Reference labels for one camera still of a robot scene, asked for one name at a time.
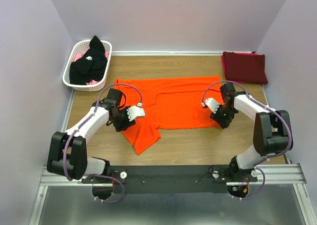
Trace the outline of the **orange t shirt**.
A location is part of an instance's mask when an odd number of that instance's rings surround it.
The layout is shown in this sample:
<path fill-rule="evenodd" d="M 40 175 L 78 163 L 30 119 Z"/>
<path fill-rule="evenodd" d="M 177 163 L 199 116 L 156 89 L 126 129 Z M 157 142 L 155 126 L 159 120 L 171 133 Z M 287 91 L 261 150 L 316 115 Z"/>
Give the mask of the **orange t shirt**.
<path fill-rule="evenodd" d="M 140 99 L 145 117 L 123 132 L 140 155 L 158 140 L 161 129 L 193 129 L 218 127 L 210 118 L 211 111 L 201 101 L 205 90 L 220 81 L 220 76 L 185 77 L 146 80 L 115 79 L 115 89 L 122 91 L 128 106 Z"/>

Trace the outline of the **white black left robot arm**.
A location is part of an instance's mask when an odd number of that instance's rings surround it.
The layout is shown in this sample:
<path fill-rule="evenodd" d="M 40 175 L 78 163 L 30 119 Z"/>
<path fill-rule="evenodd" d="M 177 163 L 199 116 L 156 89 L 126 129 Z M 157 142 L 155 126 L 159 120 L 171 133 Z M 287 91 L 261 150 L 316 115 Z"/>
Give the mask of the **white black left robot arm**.
<path fill-rule="evenodd" d="M 136 122 L 128 118 L 128 109 L 126 95 L 110 89 L 107 97 L 93 103 L 87 115 L 75 126 L 52 135 L 47 171 L 70 180 L 92 175 L 97 182 L 106 182 L 111 176 L 110 162 L 89 158 L 87 143 L 103 125 L 113 125 L 117 132 L 135 125 Z"/>

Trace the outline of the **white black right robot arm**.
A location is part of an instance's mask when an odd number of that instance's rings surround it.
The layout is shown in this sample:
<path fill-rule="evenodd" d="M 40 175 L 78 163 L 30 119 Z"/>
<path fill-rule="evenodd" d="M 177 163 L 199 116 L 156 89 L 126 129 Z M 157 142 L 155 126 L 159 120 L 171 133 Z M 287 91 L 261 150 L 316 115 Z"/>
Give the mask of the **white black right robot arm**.
<path fill-rule="evenodd" d="M 256 176 L 255 166 L 270 158 L 284 155 L 293 148 L 293 135 L 289 113 L 275 110 L 254 99 L 245 88 L 240 92 L 233 81 L 222 81 L 220 93 L 223 102 L 214 98 L 202 98 L 202 106 L 211 111 L 210 118 L 227 128 L 239 112 L 254 122 L 253 143 L 243 153 L 234 156 L 224 171 L 215 170 L 230 181 L 241 181 Z"/>

